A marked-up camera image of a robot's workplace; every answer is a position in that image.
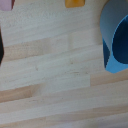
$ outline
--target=light wood surface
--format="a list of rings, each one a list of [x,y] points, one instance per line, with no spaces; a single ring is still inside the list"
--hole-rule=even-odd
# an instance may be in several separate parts
[[[127,128],[128,70],[105,71],[107,0],[16,0],[0,11],[0,128]]]

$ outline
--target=blue object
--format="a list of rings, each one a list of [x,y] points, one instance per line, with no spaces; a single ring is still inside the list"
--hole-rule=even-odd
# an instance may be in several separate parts
[[[104,66],[117,73],[128,68],[128,2],[110,0],[104,7],[100,29],[103,38]]]

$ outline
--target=black object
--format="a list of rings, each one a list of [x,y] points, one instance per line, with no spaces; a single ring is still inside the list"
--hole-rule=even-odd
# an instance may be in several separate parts
[[[2,40],[2,35],[1,35],[1,31],[0,31],[0,65],[2,62],[4,56],[4,48],[3,48],[3,40]]]

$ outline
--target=yellow object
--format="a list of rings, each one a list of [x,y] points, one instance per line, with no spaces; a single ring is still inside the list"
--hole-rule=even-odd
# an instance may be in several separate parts
[[[82,7],[85,5],[85,0],[65,0],[67,8]]]

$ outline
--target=wooden floor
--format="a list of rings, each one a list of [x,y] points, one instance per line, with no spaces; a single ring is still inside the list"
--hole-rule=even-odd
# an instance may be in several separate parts
[[[0,11],[0,128],[128,128],[128,70],[104,70],[107,0],[16,0]]]

